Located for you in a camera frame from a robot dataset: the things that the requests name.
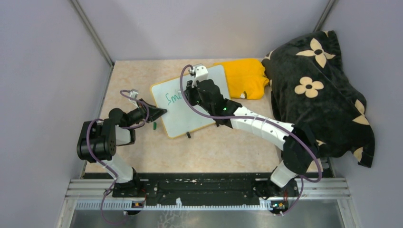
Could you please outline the yellow-framed whiteboard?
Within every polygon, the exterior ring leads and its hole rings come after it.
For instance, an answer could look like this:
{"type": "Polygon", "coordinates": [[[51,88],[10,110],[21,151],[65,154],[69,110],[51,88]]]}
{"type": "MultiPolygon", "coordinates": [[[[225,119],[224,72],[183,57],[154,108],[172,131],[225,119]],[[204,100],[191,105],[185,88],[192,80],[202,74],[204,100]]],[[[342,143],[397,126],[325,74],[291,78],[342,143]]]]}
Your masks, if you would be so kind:
{"type": "MultiPolygon", "coordinates": [[[[212,79],[220,88],[224,98],[230,98],[226,75],[222,65],[208,68],[207,79],[212,79]]],[[[203,117],[191,110],[183,100],[180,91],[179,77],[154,84],[150,92],[158,108],[166,109],[161,117],[163,126],[169,138],[176,138],[187,133],[215,124],[215,121],[203,117]]]]}

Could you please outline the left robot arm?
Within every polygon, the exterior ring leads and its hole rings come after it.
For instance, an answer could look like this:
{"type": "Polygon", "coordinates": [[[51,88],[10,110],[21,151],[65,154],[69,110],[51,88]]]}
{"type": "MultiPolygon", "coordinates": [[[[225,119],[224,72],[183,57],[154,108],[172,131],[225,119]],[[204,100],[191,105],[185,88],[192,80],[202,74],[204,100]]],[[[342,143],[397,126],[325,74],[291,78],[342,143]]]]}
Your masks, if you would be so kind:
{"type": "Polygon", "coordinates": [[[104,120],[83,123],[77,155],[81,160],[102,166],[113,178],[107,193],[111,192],[113,197],[135,197],[142,192],[144,188],[138,173],[117,154],[117,147],[134,144],[136,128],[152,123],[166,113],[166,109],[140,99],[137,107],[128,113],[114,108],[104,120]]]}

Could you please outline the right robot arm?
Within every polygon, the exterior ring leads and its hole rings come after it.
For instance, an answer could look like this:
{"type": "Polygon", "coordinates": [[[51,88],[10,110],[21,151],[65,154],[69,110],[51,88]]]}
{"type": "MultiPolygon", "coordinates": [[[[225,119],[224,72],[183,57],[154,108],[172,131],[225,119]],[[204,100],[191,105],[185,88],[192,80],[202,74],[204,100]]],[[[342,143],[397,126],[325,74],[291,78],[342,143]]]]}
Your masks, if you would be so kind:
{"type": "Polygon", "coordinates": [[[306,123],[285,123],[257,114],[242,104],[224,98],[213,80],[187,81],[182,90],[188,106],[197,113],[213,119],[217,125],[243,130],[259,136],[277,146],[281,162],[274,169],[268,182],[268,191],[281,195],[290,180],[307,172],[311,162],[317,162],[318,143],[306,123]]]}

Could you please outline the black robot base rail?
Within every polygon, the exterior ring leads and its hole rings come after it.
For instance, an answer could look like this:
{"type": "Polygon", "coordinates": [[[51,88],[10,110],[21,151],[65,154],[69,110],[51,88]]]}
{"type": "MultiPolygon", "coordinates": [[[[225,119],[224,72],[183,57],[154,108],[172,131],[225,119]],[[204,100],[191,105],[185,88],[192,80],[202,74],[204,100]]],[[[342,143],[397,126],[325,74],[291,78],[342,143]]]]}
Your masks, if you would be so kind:
{"type": "Polygon", "coordinates": [[[140,197],[136,208],[145,206],[190,206],[196,208],[257,206],[269,203],[279,214],[288,210],[288,200],[299,196],[297,182],[285,187],[270,181],[270,173],[136,173],[127,183],[116,183],[104,193],[114,198],[140,197]]]}

